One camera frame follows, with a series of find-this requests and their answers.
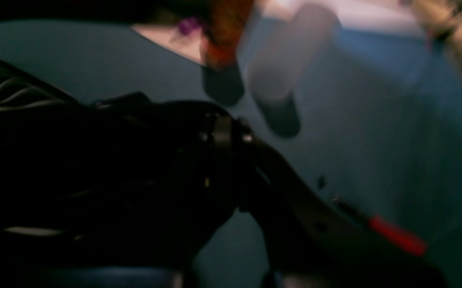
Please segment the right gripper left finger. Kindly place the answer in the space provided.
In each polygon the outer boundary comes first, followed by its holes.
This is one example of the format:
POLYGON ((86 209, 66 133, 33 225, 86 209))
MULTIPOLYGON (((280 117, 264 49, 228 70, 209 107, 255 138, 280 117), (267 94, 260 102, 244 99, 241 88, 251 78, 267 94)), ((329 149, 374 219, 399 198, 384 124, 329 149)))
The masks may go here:
POLYGON ((179 148, 167 175, 158 183, 164 197, 163 241, 166 256, 180 266, 180 288, 202 288, 192 267, 200 250, 233 215, 233 119, 211 102, 182 100, 152 103, 143 93, 96 102, 95 108, 121 113, 129 122, 159 129, 160 146, 179 148))

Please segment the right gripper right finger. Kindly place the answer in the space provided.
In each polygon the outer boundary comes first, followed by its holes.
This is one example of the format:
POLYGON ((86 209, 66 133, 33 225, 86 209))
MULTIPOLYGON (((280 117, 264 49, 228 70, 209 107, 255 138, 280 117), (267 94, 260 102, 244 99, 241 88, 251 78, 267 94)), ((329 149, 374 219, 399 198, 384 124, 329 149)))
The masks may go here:
POLYGON ((317 197, 280 153, 237 120, 248 189, 239 202, 262 229, 276 283, 315 288, 446 288, 428 245, 338 197, 317 197))

